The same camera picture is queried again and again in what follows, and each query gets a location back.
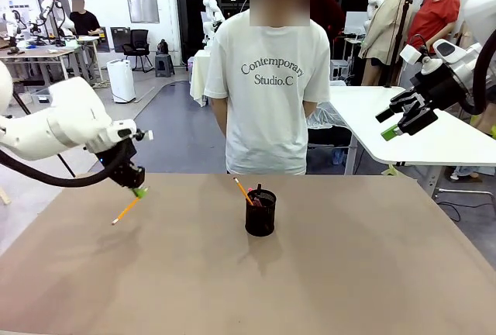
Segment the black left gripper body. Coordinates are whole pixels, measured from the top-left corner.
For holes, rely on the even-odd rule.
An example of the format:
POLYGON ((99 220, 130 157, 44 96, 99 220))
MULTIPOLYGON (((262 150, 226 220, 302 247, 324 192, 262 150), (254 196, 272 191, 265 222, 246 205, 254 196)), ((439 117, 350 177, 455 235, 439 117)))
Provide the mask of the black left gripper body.
POLYGON ((110 168, 109 177, 126 188, 140 188, 145 180, 145 168, 135 165, 131 159, 136 155, 132 141, 121 141, 113 148, 96 154, 101 165, 110 168))

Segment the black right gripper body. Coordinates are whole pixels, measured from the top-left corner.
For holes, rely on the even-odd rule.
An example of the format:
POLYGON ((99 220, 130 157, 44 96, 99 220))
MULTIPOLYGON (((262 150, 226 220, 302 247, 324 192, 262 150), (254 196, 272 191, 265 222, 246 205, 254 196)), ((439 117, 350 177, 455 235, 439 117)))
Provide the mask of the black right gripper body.
POLYGON ((466 89, 444 63, 429 74, 418 72, 412 77, 411 83, 430 109, 446 110, 467 97, 466 89))

